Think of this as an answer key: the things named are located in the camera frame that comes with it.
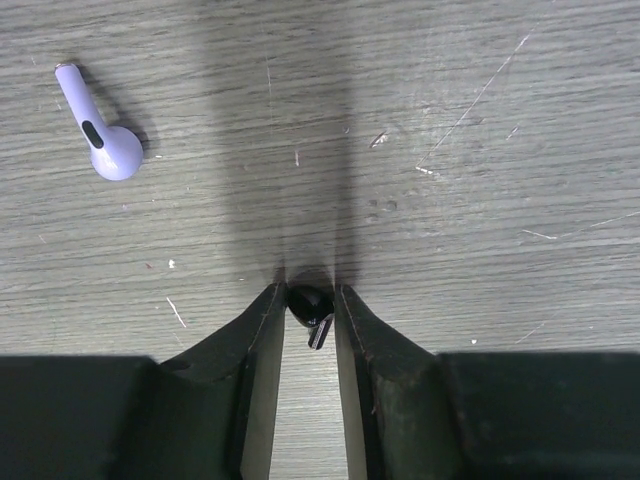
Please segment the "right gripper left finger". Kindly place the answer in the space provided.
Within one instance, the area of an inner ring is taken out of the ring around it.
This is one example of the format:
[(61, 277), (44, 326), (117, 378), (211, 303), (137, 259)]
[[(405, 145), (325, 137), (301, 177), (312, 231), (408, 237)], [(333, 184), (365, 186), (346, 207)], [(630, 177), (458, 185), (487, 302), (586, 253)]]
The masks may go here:
[(186, 351), (1, 360), (5, 479), (265, 479), (286, 287)]

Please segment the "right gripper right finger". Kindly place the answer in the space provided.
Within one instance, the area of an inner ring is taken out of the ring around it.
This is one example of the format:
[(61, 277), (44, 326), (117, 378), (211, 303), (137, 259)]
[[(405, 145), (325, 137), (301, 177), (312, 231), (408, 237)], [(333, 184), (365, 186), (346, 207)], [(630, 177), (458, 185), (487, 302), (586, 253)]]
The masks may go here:
[(432, 354), (349, 286), (335, 334), (352, 479), (635, 479), (639, 357)]

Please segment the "black earbud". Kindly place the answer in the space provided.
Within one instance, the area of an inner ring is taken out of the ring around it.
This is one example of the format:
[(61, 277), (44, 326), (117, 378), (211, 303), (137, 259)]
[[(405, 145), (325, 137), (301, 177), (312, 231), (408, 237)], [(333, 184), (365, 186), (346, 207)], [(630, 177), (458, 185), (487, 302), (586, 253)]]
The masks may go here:
[(293, 285), (288, 287), (287, 306), (296, 320), (309, 330), (309, 348), (321, 349), (334, 318), (332, 296), (311, 285)]

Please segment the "lilac earbud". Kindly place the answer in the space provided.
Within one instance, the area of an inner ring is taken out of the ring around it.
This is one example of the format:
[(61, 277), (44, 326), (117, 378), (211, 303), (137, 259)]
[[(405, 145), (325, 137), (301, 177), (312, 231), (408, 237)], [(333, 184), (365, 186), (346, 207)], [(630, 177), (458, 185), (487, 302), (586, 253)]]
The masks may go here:
[(75, 64), (58, 64), (54, 74), (87, 141), (90, 162), (96, 173), (108, 181), (131, 178), (144, 158), (138, 137), (130, 129), (106, 124)]

